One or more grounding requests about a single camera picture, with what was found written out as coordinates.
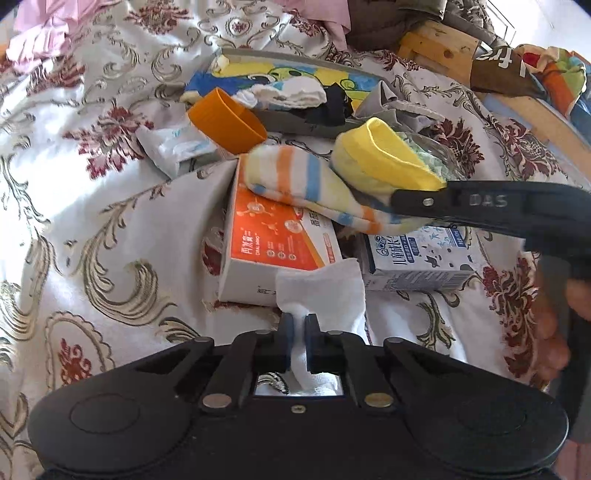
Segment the person right hand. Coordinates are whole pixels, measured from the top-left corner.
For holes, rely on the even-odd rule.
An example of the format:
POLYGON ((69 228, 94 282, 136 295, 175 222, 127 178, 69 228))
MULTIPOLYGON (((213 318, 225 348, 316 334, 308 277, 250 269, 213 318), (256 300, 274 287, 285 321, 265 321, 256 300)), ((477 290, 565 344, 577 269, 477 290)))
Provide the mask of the person right hand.
MULTIPOLYGON (((538 269, 535 279, 537 297, 532 305, 536 326, 537 357, 535 370, 545 382, 556 379, 570 361, 570 349, 558 330, 558 315, 545 291, 546 281, 538 269)), ((566 282, 565 297, 568 305, 583 319, 590 321, 590 284, 582 280, 566 282)))

